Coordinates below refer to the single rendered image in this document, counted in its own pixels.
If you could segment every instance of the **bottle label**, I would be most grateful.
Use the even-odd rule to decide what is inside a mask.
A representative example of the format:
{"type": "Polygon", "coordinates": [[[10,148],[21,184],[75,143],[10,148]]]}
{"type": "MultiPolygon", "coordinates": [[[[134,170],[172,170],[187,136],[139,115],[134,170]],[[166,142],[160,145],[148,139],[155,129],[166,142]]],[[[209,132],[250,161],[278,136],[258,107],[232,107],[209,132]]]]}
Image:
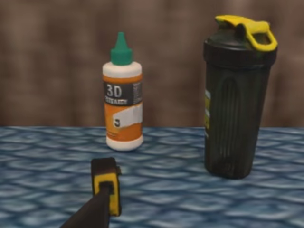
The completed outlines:
{"type": "Polygon", "coordinates": [[[107,136],[122,142],[138,139],[143,122],[142,82],[104,81],[104,98],[107,136]]]}
{"type": "Polygon", "coordinates": [[[206,131],[210,128],[210,101],[211,94],[208,90],[205,92],[205,129],[206,131]]]}

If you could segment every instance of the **black label band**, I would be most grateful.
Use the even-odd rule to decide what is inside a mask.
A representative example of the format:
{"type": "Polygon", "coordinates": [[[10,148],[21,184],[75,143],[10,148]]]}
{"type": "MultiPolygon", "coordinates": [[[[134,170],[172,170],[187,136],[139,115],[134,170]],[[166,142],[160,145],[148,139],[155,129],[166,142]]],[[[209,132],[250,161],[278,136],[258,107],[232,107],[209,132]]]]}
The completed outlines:
{"type": "Polygon", "coordinates": [[[104,82],[104,101],[113,106],[132,106],[142,101],[142,82],[104,82]]]}

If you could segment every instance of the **yellow handle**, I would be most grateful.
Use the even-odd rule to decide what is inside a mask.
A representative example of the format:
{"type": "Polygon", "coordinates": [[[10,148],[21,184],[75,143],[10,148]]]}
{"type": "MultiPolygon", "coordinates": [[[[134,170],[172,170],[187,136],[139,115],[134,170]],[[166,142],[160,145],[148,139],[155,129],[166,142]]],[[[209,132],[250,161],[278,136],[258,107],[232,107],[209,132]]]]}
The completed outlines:
{"type": "Polygon", "coordinates": [[[246,37],[251,45],[258,51],[273,51],[277,47],[277,40],[270,31],[269,24],[266,21],[254,21],[248,18],[224,15],[215,17],[218,22],[228,22],[233,26],[243,24],[246,28],[246,37]],[[265,33],[270,41],[269,44],[260,44],[253,37],[254,34],[265,33]]]}

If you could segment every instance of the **table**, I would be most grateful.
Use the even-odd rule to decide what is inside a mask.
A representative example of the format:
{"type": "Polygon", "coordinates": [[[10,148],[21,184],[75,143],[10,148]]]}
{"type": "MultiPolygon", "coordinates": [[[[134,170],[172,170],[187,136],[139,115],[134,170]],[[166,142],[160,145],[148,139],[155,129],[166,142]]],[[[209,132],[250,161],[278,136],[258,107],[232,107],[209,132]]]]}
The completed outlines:
{"type": "Polygon", "coordinates": [[[92,196],[91,159],[113,156],[110,228],[304,228],[304,129],[262,129],[243,180],[206,172],[202,128],[143,132],[136,152],[113,152],[104,128],[0,128],[0,227],[58,228],[92,196]]]}

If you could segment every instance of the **green cap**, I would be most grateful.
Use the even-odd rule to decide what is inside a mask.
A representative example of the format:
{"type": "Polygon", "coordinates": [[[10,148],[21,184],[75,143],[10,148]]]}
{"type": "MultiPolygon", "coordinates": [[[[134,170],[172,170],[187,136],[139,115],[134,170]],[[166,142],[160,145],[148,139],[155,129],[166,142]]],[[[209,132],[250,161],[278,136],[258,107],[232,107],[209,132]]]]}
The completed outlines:
{"type": "Polygon", "coordinates": [[[128,47],[123,32],[118,33],[115,47],[111,50],[111,62],[120,66],[133,62],[133,51],[128,47]]]}

